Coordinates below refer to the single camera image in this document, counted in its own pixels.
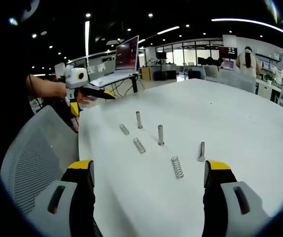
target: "black ceiling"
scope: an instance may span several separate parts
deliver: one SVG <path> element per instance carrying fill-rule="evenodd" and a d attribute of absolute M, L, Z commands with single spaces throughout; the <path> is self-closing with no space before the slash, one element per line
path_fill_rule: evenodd
<path fill-rule="evenodd" d="M 283 29 L 283 23 L 276 24 L 265 0 L 40 0 L 35 14 L 24 22 L 26 34 L 32 43 L 33 73 L 42 73 L 41 67 L 54 68 L 54 65 L 85 55 L 84 25 L 90 20 L 89 54 L 112 50 L 106 45 L 109 40 L 129 39 L 140 35 L 146 39 L 157 32 L 180 26 L 180 29 L 154 36 L 141 46 L 147 47 L 180 40 L 214 38 L 233 34 L 260 39 L 283 48 L 283 33 L 268 27 L 241 22 L 212 22 L 212 18 L 243 18 L 257 20 Z M 276 0 L 283 20 L 283 1 Z"/>

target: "coil spring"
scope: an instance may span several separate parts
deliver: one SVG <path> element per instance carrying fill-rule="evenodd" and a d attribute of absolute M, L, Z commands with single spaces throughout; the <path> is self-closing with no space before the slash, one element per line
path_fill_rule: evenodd
<path fill-rule="evenodd" d="M 175 170 L 175 174 L 177 179 L 182 178 L 184 176 L 181 165 L 180 165 L 180 161 L 178 157 L 172 157 L 171 158 L 171 162 L 172 162 L 172 166 L 173 169 Z"/>
<path fill-rule="evenodd" d="M 125 127 L 125 125 L 120 124 L 120 129 L 122 130 L 122 132 L 123 132 L 125 135 L 130 134 L 130 131 Z"/>
<path fill-rule="evenodd" d="M 135 144 L 140 153 L 144 153 L 146 151 L 145 147 L 142 145 L 142 143 L 137 137 L 133 139 L 133 143 Z"/>

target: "white table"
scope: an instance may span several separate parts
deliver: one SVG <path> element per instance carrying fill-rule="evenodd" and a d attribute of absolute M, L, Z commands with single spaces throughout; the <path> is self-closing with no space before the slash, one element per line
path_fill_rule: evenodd
<path fill-rule="evenodd" d="M 137 128 L 136 111 L 143 129 Z M 130 135 L 119 128 L 123 123 Z M 157 145 L 163 125 L 165 146 Z M 146 148 L 140 154 L 138 137 Z M 80 159 L 95 164 L 94 217 L 106 237 L 201 236 L 205 157 L 231 166 L 274 216 L 283 207 L 283 108 L 260 96 L 205 80 L 186 80 L 85 109 Z M 171 157 L 184 177 L 176 179 Z"/>

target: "metal pin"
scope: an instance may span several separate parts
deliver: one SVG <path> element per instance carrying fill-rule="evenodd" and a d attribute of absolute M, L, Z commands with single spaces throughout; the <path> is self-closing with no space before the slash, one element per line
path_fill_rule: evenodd
<path fill-rule="evenodd" d="M 197 158 L 197 161 L 200 161 L 200 162 L 205 161 L 204 153 L 205 153 L 205 142 L 201 142 L 201 155 L 200 157 Z"/>
<path fill-rule="evenodd" d="M 140 114 L 139 111 L 136 112 L 136 117 L 137 117 L 138 128 L 141 129 L 142 128 L 142 121 L 141 121 L 141 114 Z"/>
<path fill-rule="evenodd" d="M 159 135 L 159 146 L 163 146 L 165 143 L 163 142 L 163 126 L 159 125 L 158 126 L 158 135 Z"/>

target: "computer screen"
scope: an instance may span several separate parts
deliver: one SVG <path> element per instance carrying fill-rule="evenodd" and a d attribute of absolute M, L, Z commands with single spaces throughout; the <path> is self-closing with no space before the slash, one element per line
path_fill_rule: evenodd
<path fill-rule="evenodd" d="M 227 61 L 227 60 L 225 60 L 222 63 L 222 67 L 223 68 L 227 68 L 227 69 L 234 69 L 234 61 Z"/>
<path fill-rule="evenodd" d="M 218 47 L 219 57 L 228 59 L 237 59 L 237 48 L 234 47 Z"/>
<path fill-rule="evenodd" d="M 165 52 L 157 52 L 157 59 L 167 59 L 167 53 Z"/>
<path fill-rule="evenodd" d="M 206 64 L 206 59 L 197 57 L 197 64 L 205 65 Z"/>
<path fill-rule="evenodd" d="M 139 36 L 116 47 L 115 70 L 136 70 Z"/>

